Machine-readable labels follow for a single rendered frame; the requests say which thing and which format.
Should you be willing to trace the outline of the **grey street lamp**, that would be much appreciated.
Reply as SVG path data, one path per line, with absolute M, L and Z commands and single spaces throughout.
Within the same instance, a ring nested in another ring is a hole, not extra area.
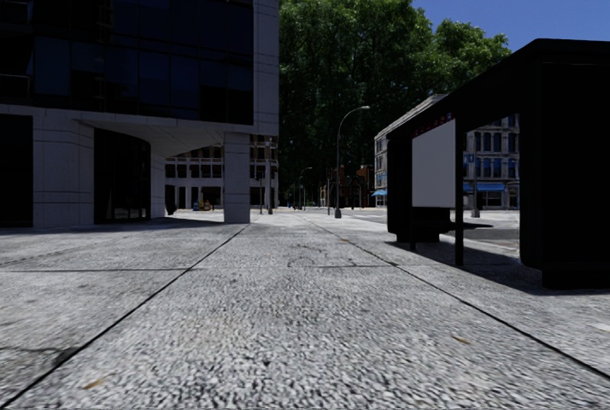
M 298 187 L 298 193 L 299 193 L 299 210 L 303 210 L 304 205 L 303 205 L 303 195 L 304 195 L 304 188 L 303 188 L 303 184 L 302 184 L 302 175 L 308 171 L 311 170 L 312 167 L 305 167 L 301 170 L 300 174 L 299 174 L 299 178 L 298 178 L 298 183 L 299 183 L 299 187 Z
M 342 214 L 341 214 L 341 209 L 340 209 L 340 190 L 341 190 L 341 186 L 340 186 L 340 178 L 341 178 L 341 167 L 340 167 L 340 139 L 341 139 L 341 129 L 342 129 L 342 125 L 344 123 L 344 121 L 348 118 L 349 115 L 353 114 L 354 112 L 357 111 L 361 111 L 361 110 L 368 110 L 370 107 L 368 105 L 363 105 L 360 106 L 358 108 L 354 108 L 352 110 L 350 110 L 339 122 L 338 128 L 337 128 L 337 140 L 336 140 L 336 172 L 337 172 L 337 176 L 336 176 L 336 207 L 335 207 L 335 213 L 334 213 L 334 217 L 336 219 L 341 219 L 342 218 Z

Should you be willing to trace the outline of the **red brick building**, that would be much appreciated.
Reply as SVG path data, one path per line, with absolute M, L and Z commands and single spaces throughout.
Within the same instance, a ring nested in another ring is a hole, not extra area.
M 376 206 L 375 171 L 373 165 L 361 165 L 359 170 L 347 174 L 342 165 L 339 171 L 326 169 L 319 187 L 319 204 L 325 208 L 337 206 L 337 175 L 340 176 L 340 208 L 374 208 Z

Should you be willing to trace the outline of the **pale stone arcade building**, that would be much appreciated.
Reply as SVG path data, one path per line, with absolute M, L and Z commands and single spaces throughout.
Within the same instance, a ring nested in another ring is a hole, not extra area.
M 257 171 L 265 172 L 264 208 L 274 208 L 279 187 L 278 139 L 252 135 L 249 137 L 250 206 L 260 208 Z M 168 157 L 165 161 L 165 204 L 169 213 L 177 209 L 199 210 L 224 207 L 224 149 L 221 143 Z

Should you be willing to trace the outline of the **trees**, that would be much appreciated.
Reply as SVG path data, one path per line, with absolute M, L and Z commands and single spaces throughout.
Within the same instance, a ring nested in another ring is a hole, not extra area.
M 337 164 L 374 162 L 374 138 L 409 109 L 510 53 L 507 37 L 432 23 L 414 0 L 279 0 L 279 200 L 316 197 Z

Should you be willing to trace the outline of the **grey pole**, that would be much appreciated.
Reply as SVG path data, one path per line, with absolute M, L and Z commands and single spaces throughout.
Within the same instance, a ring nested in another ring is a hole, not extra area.
M 478 206 L 478 174 L 479 174 L 479 158 L 478 149 L 481 141 L 480 132 L 474 132 L 473 135 L 473 205 L 472 205 L 472 217 L 479 218 L 480 210 Z

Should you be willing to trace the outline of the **grey stone building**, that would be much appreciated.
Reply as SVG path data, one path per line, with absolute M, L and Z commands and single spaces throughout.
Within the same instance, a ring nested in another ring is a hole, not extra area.
M 411 108 L 374 137 L 375 192 L 378 206 L 387 201 L 387 135 L 444 97 L 434 94 Z M 478 206 L 479 210 L 512 210 L 519 208 L 519 115 L 510 114 L 487 125 L 469 131 L 463 139 L 463 196 L 464 208 L 473 205 L 473 135 L 480 132 L 478 149 Z

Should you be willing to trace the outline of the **pale concrete glass building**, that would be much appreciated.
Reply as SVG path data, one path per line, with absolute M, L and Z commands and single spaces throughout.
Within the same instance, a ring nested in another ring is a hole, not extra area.
M 160 218 L 165 161 L 279 134 L 279 0 L 0 0 L 0 227 Z

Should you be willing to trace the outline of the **black bus shelter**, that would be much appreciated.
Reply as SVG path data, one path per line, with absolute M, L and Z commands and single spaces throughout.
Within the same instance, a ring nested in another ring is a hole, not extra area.
M 610 288 L 610 42 L 539 38 L 387 135 L 387 226 L 455 234 L 464 261 L 466 133 L 519 116 L 519 255 L 551 289 Z

